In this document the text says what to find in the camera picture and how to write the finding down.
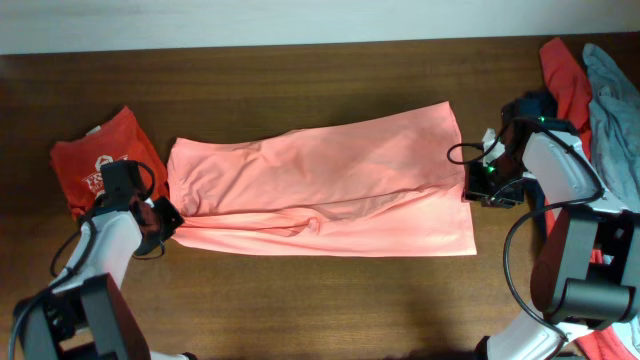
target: white wall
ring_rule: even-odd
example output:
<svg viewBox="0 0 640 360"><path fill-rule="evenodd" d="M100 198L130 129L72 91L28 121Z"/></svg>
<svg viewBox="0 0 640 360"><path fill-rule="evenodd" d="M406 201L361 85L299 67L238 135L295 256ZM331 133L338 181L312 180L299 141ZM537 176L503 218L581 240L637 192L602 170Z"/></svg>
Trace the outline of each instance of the white wall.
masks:
<svg viewBox="0 0 640 360"><path fill-rule="evenodd" d="M0 54L640 30L640 0L0 0Z"/></svg>

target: pile of clothes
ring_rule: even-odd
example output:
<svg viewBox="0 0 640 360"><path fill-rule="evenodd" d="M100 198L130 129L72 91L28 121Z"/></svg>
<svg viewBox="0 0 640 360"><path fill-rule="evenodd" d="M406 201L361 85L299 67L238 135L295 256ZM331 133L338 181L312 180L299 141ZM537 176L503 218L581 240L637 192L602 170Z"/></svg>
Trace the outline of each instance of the pile of clothes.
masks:
<svg viewBox="0 0 640 360"><path fill-rule="evenodd" d="M548 92L527 95L539 115L571 121L606 186L640 212L640 94L593 44L583 51L587 74L558 38L542 47L540 60ZM82 139L56 143L51 163L76 218L103 191L103 164L147 164L156 177L153 199L169 195L185 218L174 236L185 246L251 255L473 255L464 169L446 158L460 142L445 102L242 144L179 138L165 168L124 108ZM452 155L462 158L460 148ZM142 177L149 186L150 176ZM554 221L546 215L543 233ZM594 252L592 261L607 259ZM633 359L639 330L636 318L578 343L591 359Z"/></svg>

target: white printed logo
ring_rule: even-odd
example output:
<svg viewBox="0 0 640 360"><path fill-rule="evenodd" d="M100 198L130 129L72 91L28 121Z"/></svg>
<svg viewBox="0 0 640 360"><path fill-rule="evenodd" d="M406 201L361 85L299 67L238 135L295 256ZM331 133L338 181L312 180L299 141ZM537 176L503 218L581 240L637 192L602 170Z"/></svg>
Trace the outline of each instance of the white printed logo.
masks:
<svg viewBox="0 0 640 360"><path fill-rule="evenodd" d="M127 160L129 159L129 155L124 155L116 159L118 160ZM89 190L97 196L104 192L104 182L102 181L102 173L100 172L100 168L104 164L112 163L113 158L109 155L101 155L98 156L98 160L96 160L96 172L87 176L82 181L86 182L89 186Z"/></svg>

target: blue-gray fabric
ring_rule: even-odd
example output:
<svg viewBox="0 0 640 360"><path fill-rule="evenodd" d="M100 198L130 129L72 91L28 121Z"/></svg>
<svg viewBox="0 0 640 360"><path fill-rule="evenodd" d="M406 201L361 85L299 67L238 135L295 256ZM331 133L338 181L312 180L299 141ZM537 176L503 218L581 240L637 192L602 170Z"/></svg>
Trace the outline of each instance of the blue-gray fabric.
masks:
<svg viewBox="0 0 640 360"><path fill-rule="evenodd" d="M582 58L593 92L591 163L609 190L630 210L640 212L640 93L596 45L585 45ZM640 351L637 317L631 322L631 334Z"/></svg>

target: wooden table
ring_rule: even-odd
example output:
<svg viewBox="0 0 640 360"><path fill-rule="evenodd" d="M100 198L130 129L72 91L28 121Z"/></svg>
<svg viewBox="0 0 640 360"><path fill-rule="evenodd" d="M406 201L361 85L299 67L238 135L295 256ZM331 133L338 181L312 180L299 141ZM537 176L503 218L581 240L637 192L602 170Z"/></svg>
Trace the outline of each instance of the wooden table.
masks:
<svg viewBox="0 0 640 360"><path fill-rule="evenodd" d="M75 230L48 164L55 140L81 137L126 104L166 161L177 136L242 142L449 100L464 140L478 141L500 126L504 104L544 86L538 49L549 39L0 57L3 351L16 301L50 280L49 261ZM564 40L578 59L586 42L600 45L638 85L638 34ZM170 242L161 260L131 262L122 292L153 349L202 359L469 350L519 311L501 256L528 210L472 207L477 256L252 257ZM525 295L535 238L527 224L514 239Z"/></svg>

